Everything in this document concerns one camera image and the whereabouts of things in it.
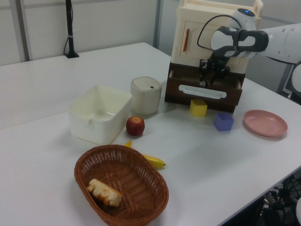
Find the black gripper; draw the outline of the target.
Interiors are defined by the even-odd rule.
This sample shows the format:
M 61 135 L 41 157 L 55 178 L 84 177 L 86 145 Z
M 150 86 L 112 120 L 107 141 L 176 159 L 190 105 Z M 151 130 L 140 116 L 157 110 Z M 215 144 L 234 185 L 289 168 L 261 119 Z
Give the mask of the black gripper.
M 221 57 L 214 54 L 212 54 L 208 60 L 200 59 L 200 82 L 207 82 L 206 75 L 210 72 L 214 72 L 214 75 L 211 78 L 211 84 L 213 84 L 216 80 L 223 79 L 230 73 L 230 68 L 227 66 L 229 59 L 230 57 Z

